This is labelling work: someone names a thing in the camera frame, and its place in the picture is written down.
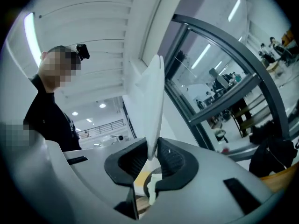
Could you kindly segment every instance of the black bag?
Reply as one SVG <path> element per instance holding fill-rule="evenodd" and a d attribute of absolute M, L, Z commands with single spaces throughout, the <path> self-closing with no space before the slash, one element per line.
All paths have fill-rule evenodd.
<path fill-rule="evenodd" d="M 249 137 L 249 140 L 253 144 L 261 144 L 264 140 L 268 139 L 268 137 L 279 134 L 280 131 L 277 129 L 273 121 L 268 121 L 266 124 L 259 128 L 253 126 L 252 135 Z"/>
<path fill-rule="evenodd" d="M 249 171 L 257 177 L 265 177 L 289 168 L 297 156 L 297 150 L 290 140 L 274 137 L 264 139 L 251 158 Z"/>

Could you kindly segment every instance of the black shirt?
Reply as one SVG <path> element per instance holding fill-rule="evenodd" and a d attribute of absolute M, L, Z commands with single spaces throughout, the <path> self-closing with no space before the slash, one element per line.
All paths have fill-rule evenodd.
<path fill-rule="evenodd" d="M 227 81 L 227 83 L 229 83 L 229 81 L 232 79 L 232 77 L 227 74 L 222 75 L 222 77 Z M 222 89 L 222 88 L 224 88 L 224 86 L 217 79 L 215 79 L 214 84 L 213 84 L 214 91 L 216 91 L 218 89 Z"/>
<path fill-rule="evenodd" d="M 26 114 L 24 123 L 29 124 L 46 140 L 58 143 L 63 152 L 80 150 L 74 123 L 55 103 L 54 93 L 46 93 L 38 75 L 30 81 L 37 88 L 38 94 Z"/>

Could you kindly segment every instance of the fluorescent light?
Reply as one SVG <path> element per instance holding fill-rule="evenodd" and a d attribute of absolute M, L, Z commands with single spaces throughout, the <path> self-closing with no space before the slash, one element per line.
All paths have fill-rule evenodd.
<path fill-rule="evenodd" d="M 238 9 L 240 3 L 241 3 L 241 0 L 237 0 L 237 2 L 236 2 L 235 5 L 234 5 L 233 10 L 230 12 L 230 14 L 229 14 L 229 16 L 228 16 L 228 21 L 231 21 L 231 20 L 233 19 L 233 17 L 234 17 L 234 15 L 235 15 L 235 13 L 236 13 L 236 11 L 237 11 L 237 9 Z"/>
<path fill-rule="evenodd" d="M 194 68 L 197 66 L 198 62 L 200 62 L 200 60 L 204 57 L 205 53 L 210 49 L 210 47 L 211 47 L 210 44 L 208 44 L 208 45 L 206 46 L 206 48 L 204 49 L 204 51 L 203 51 L 203 52 L 200 54 L 200 56 L 197 58 L 196 62 L 194 62 L 194 64 L 193 64 L 193 66 L 191 67 L 191 69 L 194 69 Z"/>
<path fill-rule="evenodd" d="M 34 15 L 29 13 L 24 19 L 25 34 L 27 42 L 32 53 L 33 59 L 35 60 L 37 66 L 41 63 L 41 50 L 39 49 L 36 31 L 34 28 Z"/>
<path fill-rule="evenodd" d="M 221 75 L 224 71 L 225 71 L 225 68 L 222 70 L 222 72 L 219 73 L 219 75 Z"/>
<path fill-rule="evenodd" d="M 217 69 L 217 68 L 220 66 L 221 63 L 222 63 L 222 61 L 220 61 L 220 62 L 218 63 L 218 65 L 215 67 L 215 69 Z"/>

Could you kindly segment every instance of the short hair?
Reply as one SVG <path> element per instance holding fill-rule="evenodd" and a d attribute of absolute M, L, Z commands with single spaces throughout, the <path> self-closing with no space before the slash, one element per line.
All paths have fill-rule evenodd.
<path fill-rule="evenodd" d="M 76 65 L 81 64 L 81 60 L 80 60 L 80 57 L 77 54 L 77 52 L 72 50 L 69 47 L 56 46 L 56 47 L 53 47 L 53 48 L 51 48 L 50 50 L 47 51 L 47 53 L 50 53 L 50 52 L 63 52 L 63 53 L 65 53 L 65 58 L 70 58 L 71 59 L 72 70 L 76 70 Z"/>

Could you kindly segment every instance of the head-mounted camera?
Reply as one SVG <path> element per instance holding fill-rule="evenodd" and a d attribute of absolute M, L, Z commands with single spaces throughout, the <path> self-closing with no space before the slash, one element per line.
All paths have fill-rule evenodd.
<path fill-rule="evenodd" d="M 80 60 L 89 59 L 90 55 L 88 53 L 87 47 L 85 44 L 76 45 L 77 54 L 80 57 Z"/>

